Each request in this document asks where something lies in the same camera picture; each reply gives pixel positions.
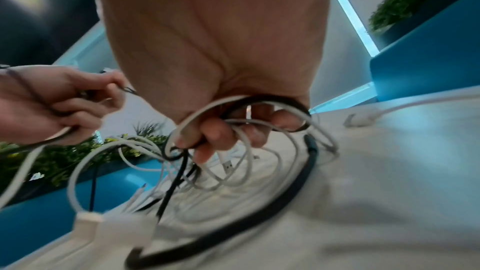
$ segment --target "cable connector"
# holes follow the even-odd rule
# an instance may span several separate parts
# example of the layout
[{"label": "cable connector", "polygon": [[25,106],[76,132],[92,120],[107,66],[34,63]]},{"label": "cable connector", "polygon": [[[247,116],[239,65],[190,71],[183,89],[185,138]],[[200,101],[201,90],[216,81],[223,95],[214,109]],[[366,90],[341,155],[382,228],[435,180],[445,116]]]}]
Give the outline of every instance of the cable connector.
[{"label": "cable connector", "polygon": [[370,115],[358,115],[350,114],[346,119],[343,125],[345,128],[354,128],[354,127],[367,127],[373,125],[375,119]]},{"label": "cable connector", "polygon": [[76,215],[72,237],[100,246],[147,247],[152,243],[157,224],[156,217],[138,213],[104,216],[80,212]]}]

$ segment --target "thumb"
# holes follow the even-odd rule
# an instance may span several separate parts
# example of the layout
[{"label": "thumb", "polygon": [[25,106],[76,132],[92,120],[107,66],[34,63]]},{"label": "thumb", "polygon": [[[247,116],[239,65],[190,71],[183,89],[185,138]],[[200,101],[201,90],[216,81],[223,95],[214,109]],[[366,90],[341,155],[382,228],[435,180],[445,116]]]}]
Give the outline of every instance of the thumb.
[{"label": "thumb", "polygon": [[122,88],[127,85],[127,79],[118,71],[96,74],[68,69],[67,76],[71,84],[79,90],[101,90],[109,84],[117,84]]}]

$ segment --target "blue partition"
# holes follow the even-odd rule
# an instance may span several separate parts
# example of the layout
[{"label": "blue partition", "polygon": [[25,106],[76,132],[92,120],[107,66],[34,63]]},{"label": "blue partition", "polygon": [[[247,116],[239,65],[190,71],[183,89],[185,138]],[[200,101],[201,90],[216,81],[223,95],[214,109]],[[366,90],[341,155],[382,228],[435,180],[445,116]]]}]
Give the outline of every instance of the blue partition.
[{"label": "blue partition", "polygon": [[480,85],[480,0],[458,0],[372,58],[379,101]]},{"label": "blue partition", "polygon": [[[138,166],[148,169],[161,167],[156,160]],[[115,208],[144,184],[147,184],[147,189],[153,187],[159,178],[159,172],[131,168],[99,177],[94,211],[103,213]],[[86,181],[76,187],[78,200],[86,209],[90,202],[91,186],[92,182]],[[4,208],[0,212],[0,267],[70,232],[74,217],[65,188]]]}]

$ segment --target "ceiling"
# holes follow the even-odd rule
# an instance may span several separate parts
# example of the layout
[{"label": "ceiling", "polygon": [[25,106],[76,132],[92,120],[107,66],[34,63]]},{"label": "ceiling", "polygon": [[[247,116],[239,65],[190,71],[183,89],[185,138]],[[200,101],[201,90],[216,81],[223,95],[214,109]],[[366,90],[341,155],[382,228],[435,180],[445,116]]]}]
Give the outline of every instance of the ceiling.
[{"label": "ceiling", "polygon": [[95,0],[0,0],[0,64],[52,64],[98,21]]}]

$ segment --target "blue planter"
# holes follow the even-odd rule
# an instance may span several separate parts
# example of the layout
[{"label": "blue planter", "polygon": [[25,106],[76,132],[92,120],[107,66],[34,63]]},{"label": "blue planter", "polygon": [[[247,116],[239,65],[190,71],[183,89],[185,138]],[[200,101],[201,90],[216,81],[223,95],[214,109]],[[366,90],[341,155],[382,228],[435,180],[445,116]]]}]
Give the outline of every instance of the blue planter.
[{"label": "blue planter", "polygon": [[379,101],[480,85],[480,0],[458,0],[372,58]]},{"label": "blue planter", "polygon": [[[156,160],[139,165],[148,169],[160,166]],[[131,168],[99,177],[94,211],[103,213],[115,208],[144,184],[147,184],[147,189],[153,187],[159,178],[159,172]],[[78,200],[85,209],[89,206],[91,185],[91,181],[85,181],[76,187]],[[74,217],[65,188],[4,208],[0,212],[0,267],[70,232]]]}]

